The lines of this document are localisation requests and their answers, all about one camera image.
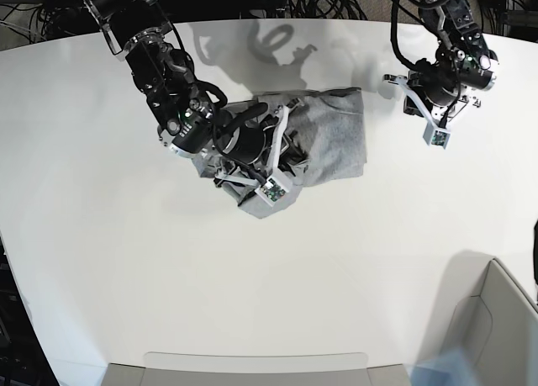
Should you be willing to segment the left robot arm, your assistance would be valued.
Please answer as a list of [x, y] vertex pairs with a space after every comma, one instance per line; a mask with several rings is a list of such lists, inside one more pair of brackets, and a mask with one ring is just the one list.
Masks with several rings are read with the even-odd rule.
[[422, 103], [442, 129], [454, 118], [456, 105], [469, 90], [487, 91], [495, 83], [496, 53], [488, 48], [467, 0], [406, 0], [417, 8], [419, 24], [437, 40], [435, 61], [411, 61], [398, 43], [398, 14], [402, 0], [391, 0], [390, 42], [396, 58], [408, 69], [405, 83], [418, 98], [406, 108], [420, 114]]

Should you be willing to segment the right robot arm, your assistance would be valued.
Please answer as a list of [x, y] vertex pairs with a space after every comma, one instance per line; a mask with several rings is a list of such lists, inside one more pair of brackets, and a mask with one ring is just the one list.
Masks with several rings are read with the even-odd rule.
[[126, 61], [136, 88], [171, 153], [190, 160], [198, 175], [268, 193], [291, 188], [306, 154], [287, 121], [298, 103], [254, 100], [242, 108], [196, 74], [177, 28], [159, 0], [82, 0], [110, 51]]

